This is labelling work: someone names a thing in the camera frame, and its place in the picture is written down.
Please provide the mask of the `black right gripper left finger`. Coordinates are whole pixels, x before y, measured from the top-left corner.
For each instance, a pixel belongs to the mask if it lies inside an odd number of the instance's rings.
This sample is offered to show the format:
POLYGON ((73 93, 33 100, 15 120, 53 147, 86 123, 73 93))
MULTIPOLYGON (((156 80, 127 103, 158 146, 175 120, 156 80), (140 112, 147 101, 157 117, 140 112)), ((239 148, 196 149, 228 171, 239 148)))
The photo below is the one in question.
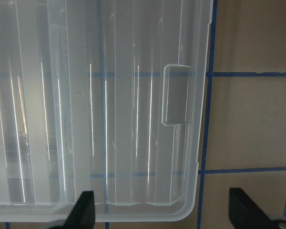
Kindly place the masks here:
POLYGON ((93 229, 95 226, 94 192, 83 191, 62 225, 55 229, 93 229))

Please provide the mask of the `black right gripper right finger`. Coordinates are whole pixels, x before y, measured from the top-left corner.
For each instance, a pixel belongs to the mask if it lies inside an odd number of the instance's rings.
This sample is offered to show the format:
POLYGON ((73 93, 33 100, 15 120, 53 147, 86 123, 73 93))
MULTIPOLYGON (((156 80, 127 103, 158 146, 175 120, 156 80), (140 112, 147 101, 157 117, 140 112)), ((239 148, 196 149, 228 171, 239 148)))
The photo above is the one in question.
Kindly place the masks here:
POLYGON ((229 189, 228 216, 234 229, 276 229, 276 224, 241 189, 229 189))

